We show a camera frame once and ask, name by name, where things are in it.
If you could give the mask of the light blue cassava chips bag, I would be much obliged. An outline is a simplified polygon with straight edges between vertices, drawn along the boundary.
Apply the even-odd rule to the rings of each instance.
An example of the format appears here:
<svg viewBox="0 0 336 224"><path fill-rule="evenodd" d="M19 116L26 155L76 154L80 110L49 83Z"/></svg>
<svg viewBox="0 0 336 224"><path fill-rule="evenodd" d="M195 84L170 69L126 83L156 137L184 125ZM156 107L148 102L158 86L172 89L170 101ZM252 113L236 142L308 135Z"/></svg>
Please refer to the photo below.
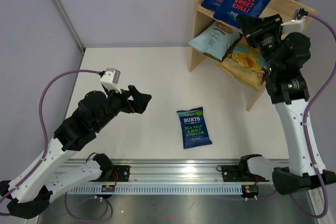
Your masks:
<svg viewBox="0 0 336 224"><path fill-rule="evenodd" d="M188 44L198 51L222 61L228 49L238 40L240 40L239 32L215 21L200 35L190 40Z"/></svg>

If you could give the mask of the tan salt vinegar chips bag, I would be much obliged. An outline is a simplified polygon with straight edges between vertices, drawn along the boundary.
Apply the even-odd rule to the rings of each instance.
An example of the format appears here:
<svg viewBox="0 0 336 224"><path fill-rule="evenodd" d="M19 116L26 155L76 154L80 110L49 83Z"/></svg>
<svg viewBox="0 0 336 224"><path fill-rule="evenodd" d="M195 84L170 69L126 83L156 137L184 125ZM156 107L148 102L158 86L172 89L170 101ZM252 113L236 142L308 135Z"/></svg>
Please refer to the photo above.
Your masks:
<svg viewBox="0 0 336 224"><path fill-rule="evenodd" d="M259 90L265 80L265 60L258 49L248 46L245 37L216 65L255 90Z"/></svg>

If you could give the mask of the blue sea salt vinegar bag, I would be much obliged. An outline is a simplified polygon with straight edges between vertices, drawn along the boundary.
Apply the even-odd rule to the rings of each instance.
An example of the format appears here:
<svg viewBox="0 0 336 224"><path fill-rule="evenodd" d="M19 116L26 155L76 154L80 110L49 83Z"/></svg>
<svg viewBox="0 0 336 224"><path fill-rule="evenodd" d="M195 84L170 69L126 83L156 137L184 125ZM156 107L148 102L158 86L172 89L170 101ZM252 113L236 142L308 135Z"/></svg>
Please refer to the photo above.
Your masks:
<svg viewBox="0 0 336 224"><path fill-rule="evenodd" d="M181 123L184 149L212 144L204 119L203 107L179 110L177 114Z"/></svg>

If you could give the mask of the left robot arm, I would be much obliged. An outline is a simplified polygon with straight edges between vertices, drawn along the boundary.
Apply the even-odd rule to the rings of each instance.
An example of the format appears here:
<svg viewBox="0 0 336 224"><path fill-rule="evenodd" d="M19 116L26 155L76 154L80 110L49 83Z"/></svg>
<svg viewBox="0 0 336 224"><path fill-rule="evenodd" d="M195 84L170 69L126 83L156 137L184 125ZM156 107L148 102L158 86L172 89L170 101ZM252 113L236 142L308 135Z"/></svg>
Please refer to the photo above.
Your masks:
<svg viewBox="0 0 336 224"><path fill-rule="evenodd" d="M90 181L107 181L115 178L115 168L104 153L97 154L88 163L61 176L55 171L80 152L120 112L142 114L152 96L140 93L129 85L120 93L91 91L78 102L77 109L55 130L53 138L31 164L39 167L25 170L14 180L1 181L1 195L9 199L10 216L31 219L45 211L50 203L73 187Z"/></svg>

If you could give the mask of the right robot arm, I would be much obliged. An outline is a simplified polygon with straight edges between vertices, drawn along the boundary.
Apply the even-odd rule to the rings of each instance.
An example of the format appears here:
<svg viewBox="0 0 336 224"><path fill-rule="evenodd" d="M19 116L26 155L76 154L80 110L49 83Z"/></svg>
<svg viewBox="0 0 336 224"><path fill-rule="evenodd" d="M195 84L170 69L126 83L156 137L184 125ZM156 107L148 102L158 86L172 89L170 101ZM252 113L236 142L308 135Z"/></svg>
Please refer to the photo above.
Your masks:
<svg viewBox="0 0 336 224"><path fill-rule="evenodd" d="M289 155L287 167L259 154L242 157L245 163L238 167L238 173L244 180L259 175L271 181L281 195L335 183L335 173L327 170L316 145L309 117L314 99L301 74L311 57L310 39L302 34L309 16L300 8L285 23L278 14L237 17L248 45L259 49L265 60L266 90L280 117Z"/></svg>

